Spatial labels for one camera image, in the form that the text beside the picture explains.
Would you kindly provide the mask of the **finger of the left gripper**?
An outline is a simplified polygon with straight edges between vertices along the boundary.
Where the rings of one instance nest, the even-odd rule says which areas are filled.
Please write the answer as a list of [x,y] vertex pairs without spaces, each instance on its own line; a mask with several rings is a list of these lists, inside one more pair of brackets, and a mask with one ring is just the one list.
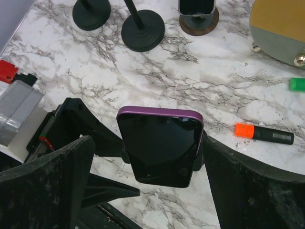
[[138,197],[140,190],[129,185],[90,174],[82,207],[88,208],[119,198]]

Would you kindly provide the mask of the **purple smartphone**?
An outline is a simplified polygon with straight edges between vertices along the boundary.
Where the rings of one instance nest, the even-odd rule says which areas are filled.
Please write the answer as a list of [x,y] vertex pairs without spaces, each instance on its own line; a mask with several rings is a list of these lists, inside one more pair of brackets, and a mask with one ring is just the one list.
[[200,113],[124,106],[116,120],[138,182],[176,188],[189,186],[204,133]]

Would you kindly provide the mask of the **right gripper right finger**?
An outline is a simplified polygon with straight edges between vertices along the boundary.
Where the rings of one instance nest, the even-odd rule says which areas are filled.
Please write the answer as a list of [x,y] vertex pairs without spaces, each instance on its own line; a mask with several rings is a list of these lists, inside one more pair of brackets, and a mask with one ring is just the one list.
[[202,151],[220,227],[303,229],[305,176],[263,163],[204,135]]

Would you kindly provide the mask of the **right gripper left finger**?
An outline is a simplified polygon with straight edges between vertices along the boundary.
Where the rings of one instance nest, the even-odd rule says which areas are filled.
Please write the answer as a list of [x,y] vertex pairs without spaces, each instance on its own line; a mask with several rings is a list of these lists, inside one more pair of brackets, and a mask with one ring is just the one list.
[[90,136],[0,174],[2,229],[73,229],[93,160]]

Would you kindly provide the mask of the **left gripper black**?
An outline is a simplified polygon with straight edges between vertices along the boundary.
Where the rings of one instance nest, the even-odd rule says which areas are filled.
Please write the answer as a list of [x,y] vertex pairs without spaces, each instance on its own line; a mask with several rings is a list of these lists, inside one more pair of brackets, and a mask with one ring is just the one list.
[[79,98],[66,98],[48,112],[29,141],[26,162],[33,161],[89,135],[95,142],[95,155],[125,157],[122,139],[102,124]]

